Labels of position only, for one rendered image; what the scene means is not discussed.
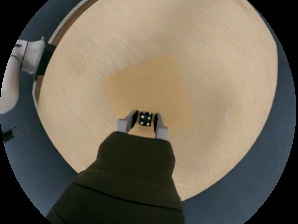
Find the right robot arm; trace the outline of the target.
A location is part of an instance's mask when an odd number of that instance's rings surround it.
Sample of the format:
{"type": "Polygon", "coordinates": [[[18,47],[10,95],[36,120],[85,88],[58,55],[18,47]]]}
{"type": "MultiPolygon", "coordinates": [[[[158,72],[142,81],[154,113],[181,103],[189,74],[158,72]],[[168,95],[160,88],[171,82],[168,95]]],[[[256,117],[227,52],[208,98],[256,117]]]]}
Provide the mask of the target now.
{"type": "Polygon", "coordinates": [[[1,85],[0,113],[8,112],[15,107],[19,100],[19,75],[20,71],[35,73],[43,53],[44,41],[17,40],[9,56],[5,68],[3,85],[1,85]],[[20,63],[21,61],[21,63],[20,63]],[[21,65],[21,67],[20,67],[21,65]]]}

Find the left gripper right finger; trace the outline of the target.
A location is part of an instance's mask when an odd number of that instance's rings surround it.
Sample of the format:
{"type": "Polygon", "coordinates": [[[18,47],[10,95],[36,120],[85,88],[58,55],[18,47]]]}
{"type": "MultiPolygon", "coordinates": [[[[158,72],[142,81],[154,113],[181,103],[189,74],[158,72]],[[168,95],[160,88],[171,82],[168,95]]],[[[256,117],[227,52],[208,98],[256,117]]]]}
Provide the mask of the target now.
{"type": "Polygon", "coordinates": [[[164,127],[164,123],[162,123],[161,113],[156,113],[156,119],[154,119],[154,133],[157,132],[156,139],[166,140],[166,135],[168,135],[168,131],[168,127],[164,127]]]}

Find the tan square mat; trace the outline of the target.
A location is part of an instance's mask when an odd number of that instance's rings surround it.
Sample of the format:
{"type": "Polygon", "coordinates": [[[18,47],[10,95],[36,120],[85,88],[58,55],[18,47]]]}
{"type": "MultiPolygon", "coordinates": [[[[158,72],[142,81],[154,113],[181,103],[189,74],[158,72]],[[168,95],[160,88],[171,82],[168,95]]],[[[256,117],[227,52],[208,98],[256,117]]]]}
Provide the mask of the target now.
{"type": "Polygon", "coordinates": [[[102,81],[117,120],[138,109],[137,121],[130,129],[130,135],[154,139],[156,113],[161,113],[162,123],[169,128],[168,133],[194,124],[188,91],[173,52],[141,61],[102,81]],[[150,127],[138,124],[142,111],[153,113],[150,127]]]}

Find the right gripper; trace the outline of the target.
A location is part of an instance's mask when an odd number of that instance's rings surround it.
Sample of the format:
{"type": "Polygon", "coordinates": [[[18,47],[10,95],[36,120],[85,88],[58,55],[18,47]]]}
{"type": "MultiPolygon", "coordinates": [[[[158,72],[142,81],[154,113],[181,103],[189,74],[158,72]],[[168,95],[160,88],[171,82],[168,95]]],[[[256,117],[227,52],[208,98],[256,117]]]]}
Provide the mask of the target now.
{"type": "Polygon", "coordinates": [[[15,139],[16,133],[19,133],[19,132],[12,133],[12,129],[15,129],[15,128],[16,128],[16,125],[15,125],[15,127],[11,127],[11,129],[9,129],[9,131],[7,131],[7,132],[3,133],[3,131],[1,131],[1,135],[4,135],[3,136],[4,143],[7,143],[8,140],[15,139]]]}

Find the black die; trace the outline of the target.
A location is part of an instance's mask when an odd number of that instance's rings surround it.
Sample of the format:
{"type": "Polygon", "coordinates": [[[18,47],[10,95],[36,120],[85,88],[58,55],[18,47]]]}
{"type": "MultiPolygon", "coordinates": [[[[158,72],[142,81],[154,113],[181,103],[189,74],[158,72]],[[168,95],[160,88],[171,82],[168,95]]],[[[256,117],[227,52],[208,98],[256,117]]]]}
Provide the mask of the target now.
{"type": "Polygon", "coordinates": [[[145,125],[145,127],[150,127],[152,125],[153,113],[152,112],[144,112],[140,113],[140,121],[138,124],[145,125]]]}

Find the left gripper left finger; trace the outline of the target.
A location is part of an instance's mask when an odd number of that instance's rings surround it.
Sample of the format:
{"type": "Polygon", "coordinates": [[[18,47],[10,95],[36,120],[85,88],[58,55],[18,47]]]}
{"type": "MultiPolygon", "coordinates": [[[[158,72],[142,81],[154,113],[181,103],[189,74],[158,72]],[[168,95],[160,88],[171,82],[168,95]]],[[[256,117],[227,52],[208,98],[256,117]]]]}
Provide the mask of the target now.
{"type": "Polygon", "coordinates": [[[137,113],[138,113],[138,109],[133,109],[133,111],[130,112],[129,115],[125,117],[125,119],[118,119],[117,131],[129,133],[130,129],[133,129],[134,124],[136,124],[137,113]]]}

